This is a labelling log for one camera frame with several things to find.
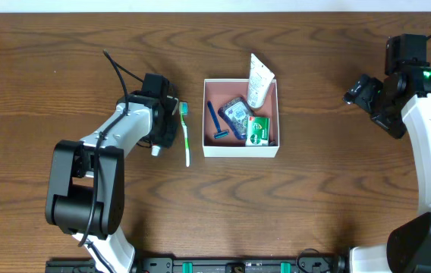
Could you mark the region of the green white toothbrush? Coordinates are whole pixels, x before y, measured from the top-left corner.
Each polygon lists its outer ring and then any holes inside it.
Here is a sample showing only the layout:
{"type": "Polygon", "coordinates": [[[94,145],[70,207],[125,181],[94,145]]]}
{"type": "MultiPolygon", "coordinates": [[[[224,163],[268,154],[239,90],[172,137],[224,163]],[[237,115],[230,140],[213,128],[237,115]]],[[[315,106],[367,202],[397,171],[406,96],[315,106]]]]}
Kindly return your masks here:
{"type": "Polygon", "coordinates": [[[184,117],[188,114],[188,104],[186,102],[179,102],[178,110],[180,114],[181,127],[184,135],[185,165],[189,167],[190,166],[190,144],[188,139],[187,125],[184,120],[184,117]]]}

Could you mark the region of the green red toothpaste tube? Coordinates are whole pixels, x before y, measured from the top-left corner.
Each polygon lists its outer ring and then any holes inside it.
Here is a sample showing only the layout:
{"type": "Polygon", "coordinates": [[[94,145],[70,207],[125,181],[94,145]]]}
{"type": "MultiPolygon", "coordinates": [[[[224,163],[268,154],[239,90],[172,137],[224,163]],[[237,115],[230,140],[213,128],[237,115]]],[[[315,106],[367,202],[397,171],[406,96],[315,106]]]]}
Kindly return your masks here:
{"type": "Polygon", "coordinates": [[[159,145],[152,145],[151,155],[157,157],[161,151],[162,147],[159,145]]]}

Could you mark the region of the blue disposable razor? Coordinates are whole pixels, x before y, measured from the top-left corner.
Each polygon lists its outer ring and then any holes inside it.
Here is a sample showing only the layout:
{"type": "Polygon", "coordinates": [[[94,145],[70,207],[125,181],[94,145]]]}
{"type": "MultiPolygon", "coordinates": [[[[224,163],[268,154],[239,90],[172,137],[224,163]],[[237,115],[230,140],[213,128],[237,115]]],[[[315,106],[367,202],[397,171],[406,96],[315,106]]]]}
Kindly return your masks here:
{"type": "Polygon", "coordinates": [[[229,135],[228,130],[222,130],[221,129],[219,119],[217,118],[217,114],[215,112],[215,109],[213,108],[213,105],[210,101],[207,102],[207,107],[209,109],[212,121],[213,121],[215,128],[216,128],[216,132],[213,134],[213,138],[217,140],[217,139],[221,139],[221,138],[224,138],[227,135],[229,135]]]}

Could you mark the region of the white lotion tube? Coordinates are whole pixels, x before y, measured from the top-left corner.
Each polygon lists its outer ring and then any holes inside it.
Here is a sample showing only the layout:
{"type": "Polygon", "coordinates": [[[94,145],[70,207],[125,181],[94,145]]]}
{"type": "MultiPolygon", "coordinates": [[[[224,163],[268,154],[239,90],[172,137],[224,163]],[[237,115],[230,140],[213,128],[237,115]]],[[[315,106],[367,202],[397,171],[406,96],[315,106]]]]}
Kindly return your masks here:
{"type": "Polygon", "coordinates": [[[250,55],[250,73],[247,90],[247,104],[251,108],[258,109],[263,106],[274,77],[274,73],[252,53],[250,55]]]}

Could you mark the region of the green soap bar box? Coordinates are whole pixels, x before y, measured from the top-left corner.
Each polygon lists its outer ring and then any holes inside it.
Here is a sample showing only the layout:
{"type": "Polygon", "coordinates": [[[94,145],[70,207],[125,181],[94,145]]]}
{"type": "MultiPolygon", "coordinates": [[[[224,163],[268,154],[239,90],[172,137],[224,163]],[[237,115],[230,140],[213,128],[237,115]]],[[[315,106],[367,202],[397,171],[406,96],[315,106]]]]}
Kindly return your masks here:
{"type": "Polygon", "coordinates": [[[268,146],[269,128],[269,118],[250,116],[247,119],[247,138],[245,146],[268,146]]]}

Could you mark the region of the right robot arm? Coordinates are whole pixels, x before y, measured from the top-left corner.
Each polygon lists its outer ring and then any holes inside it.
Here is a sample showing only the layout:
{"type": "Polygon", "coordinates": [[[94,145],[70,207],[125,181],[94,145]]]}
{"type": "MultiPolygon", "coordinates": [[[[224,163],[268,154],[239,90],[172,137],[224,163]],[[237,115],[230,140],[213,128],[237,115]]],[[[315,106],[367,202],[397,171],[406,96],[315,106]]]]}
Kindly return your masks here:
{"type": "Polygon", "coordinates": [[[350,249],[349,272],[431,272],[431,66],[429,37],[388,39],[384,81],[362,75],[344,95],[395,139],[410,137],[418,182],[417,217],[390,233],[386,243],[350,249]]]}

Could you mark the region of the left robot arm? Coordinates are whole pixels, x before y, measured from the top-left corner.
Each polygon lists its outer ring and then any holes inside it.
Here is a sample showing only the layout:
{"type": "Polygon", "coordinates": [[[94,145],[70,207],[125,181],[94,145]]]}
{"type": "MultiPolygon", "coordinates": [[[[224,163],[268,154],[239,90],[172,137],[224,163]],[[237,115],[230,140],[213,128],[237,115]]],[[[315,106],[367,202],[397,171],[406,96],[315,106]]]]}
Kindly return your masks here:
{"type": "Polygon", "coordinates": [[[81,140],[61,140],[53,151],[46,221],[73,236],[100,272],[136,272],[136,250],[120,223],[124,213],[124,160],[146,143],[157,156],[177,133],[176,88],[159,74],[118,100],[114,114],[81,140]]]}

